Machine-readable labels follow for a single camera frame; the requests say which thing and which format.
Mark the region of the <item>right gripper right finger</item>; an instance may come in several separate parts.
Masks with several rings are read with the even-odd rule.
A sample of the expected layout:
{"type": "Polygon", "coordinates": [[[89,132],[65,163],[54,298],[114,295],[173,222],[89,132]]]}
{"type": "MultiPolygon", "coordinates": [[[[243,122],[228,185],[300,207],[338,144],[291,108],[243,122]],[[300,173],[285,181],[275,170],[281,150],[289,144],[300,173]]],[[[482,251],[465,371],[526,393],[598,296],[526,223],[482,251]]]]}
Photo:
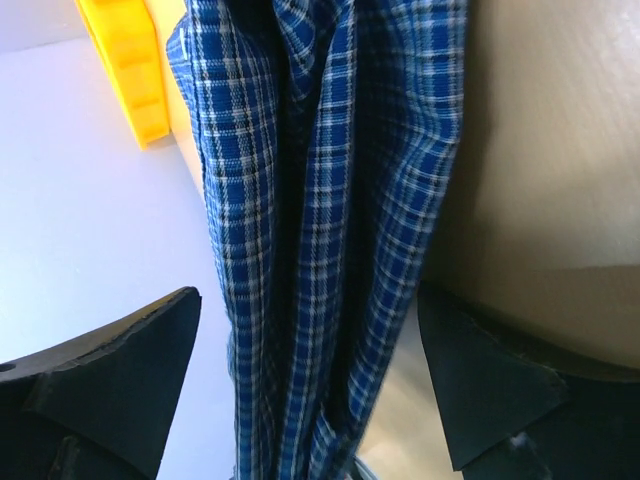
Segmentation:
{"type": "Polygon", "coordinates": [[[518,331],[428,282],[417,306],[452,467],[464,478],[638,478],[638,369],[518,331]]]}

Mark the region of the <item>blue plaid long sleeve shirt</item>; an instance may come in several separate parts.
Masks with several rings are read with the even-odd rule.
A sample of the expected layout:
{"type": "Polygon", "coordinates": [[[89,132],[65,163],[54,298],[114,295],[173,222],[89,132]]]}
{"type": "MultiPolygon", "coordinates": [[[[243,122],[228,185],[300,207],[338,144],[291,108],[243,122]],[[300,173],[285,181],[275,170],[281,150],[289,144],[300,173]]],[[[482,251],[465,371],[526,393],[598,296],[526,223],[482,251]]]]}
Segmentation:
{"type": "Polygon", "coordinates": [[[231,324],[238,479],[342,479],[461,138],[464,1],[190,1],[167,55],[231,324]]]}

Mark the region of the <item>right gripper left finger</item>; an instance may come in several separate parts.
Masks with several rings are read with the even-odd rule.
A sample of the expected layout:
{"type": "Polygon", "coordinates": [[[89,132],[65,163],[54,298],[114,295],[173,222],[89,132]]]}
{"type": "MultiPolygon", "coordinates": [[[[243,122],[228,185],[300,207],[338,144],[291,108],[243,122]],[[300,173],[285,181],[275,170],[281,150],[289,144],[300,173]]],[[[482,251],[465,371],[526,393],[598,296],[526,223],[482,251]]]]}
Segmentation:
{"type": "Polygon", "coordinates": [[[202,298],[183,287],[1,365],[4,479],[157,477],[202,298]]]}

